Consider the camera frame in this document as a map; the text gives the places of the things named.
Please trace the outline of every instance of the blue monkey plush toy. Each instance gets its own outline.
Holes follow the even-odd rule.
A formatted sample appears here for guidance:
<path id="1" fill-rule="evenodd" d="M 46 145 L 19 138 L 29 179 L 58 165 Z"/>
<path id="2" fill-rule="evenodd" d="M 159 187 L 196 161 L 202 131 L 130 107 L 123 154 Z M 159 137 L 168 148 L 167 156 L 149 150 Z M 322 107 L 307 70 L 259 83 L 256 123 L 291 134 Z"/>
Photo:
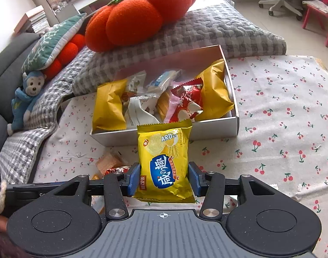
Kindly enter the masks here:
<path id="1" fill-rule="evenodd" d="M 12 124 L 7 125 L 9 136 L 14 131 L 23 128 L 24 123 L 29 120 L 30 113 L 37 99 L 41 97 L 42 87 L 45 83 L 46 75 L 40 71 L 30 72 L 28 75 L 23 73 L 23 90 L 20 87 L 15 91 L 15 98 L 11 101 L 14 119 Z"/>

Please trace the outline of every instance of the red snack wrapper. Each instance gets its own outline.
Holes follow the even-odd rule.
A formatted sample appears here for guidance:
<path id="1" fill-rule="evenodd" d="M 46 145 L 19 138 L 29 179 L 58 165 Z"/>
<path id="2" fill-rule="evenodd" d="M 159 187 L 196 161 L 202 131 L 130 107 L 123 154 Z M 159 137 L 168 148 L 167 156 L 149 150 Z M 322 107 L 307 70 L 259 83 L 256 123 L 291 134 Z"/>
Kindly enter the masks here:
<path id="1" fill-rule="evenodd" d="M 128 172 L 130 166 L 123 166 L 123 167 L 119 167 L 119 168 L 113 168 L 113 169 L 107 169 L 105 171 L 104 175 L 110 174 L 110 173 L 114 173 L 114 172 L 122 172 L 122 173 L 126 173 Z"/>
<path id="2" fill-rule="evenodd" d="M 179 97 L 179 102 L 170 122 L 182 121 L 187 118 L 193 119 L 202 113 L 201 90 L 203 84 L 202 78 L 197 78 L 171 90 L 173 95 Z"/>

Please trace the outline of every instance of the green cushion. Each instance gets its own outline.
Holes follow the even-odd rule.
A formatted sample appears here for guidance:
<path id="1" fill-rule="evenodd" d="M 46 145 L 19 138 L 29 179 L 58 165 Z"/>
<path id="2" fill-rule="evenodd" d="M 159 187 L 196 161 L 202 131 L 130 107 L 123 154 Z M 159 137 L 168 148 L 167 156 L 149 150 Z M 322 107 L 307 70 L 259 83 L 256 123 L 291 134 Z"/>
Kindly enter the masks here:
<path id="1" fill-rule="evenodd" d="M 80 29 L 86 13 L 68 18 L 45 33 L 25 59 L 22 72 L 43 70 L 50 66 L 63 47 Z"/>

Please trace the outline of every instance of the white bedsheet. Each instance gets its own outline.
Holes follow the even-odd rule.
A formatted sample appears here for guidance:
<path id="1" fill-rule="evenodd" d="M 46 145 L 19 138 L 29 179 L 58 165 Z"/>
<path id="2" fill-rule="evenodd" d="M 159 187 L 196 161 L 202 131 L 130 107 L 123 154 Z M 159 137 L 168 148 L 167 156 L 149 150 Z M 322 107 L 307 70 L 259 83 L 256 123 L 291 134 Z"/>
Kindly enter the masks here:
<path id="1" fill-rule="evenodd" d="M 189 160 L 202 170 L 228 178 L 249 173 L 315 211 L 322 234 L 314 253 L 328 257 L 328 74 L 306 56 L 232 59 L 228 62 L 240 113 L 237 138 L 195 141 Z M 105 149 L 89 136 L 94 94 L 73 98 L 59 128 L 46 142 L 35 182 L 69 180 L 90 174 Z M 136 146 L 113 148 L 129 164 L 138 161 Z M 129 209 L 195 208 L 195 204 L 142 203 L 125 198 Z M 235 203 L 224 201 L 229 212 Z"/>

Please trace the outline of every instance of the orange pumpkin plush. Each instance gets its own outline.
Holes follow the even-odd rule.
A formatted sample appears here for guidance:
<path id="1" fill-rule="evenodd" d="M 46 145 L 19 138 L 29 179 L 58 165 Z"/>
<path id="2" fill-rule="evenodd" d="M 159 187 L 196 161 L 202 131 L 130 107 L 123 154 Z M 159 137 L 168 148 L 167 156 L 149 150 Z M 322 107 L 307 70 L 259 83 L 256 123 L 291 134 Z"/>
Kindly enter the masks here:
<path id="1" fill-rule="evenodd" d="M 184 16 L 195 0 L 113 0 L 90 19 L 85 42 L 96 52 L 141 43 Z"/>
<path id="2" fill-rule="evenodd" d="M 53 63 L 43 70 L 46 81 L 55 77 L 64 66 L 70 63 L 85 46 L 85 38 L 81 34 L 75 34 L 72 39 L 62 48 Z"/>

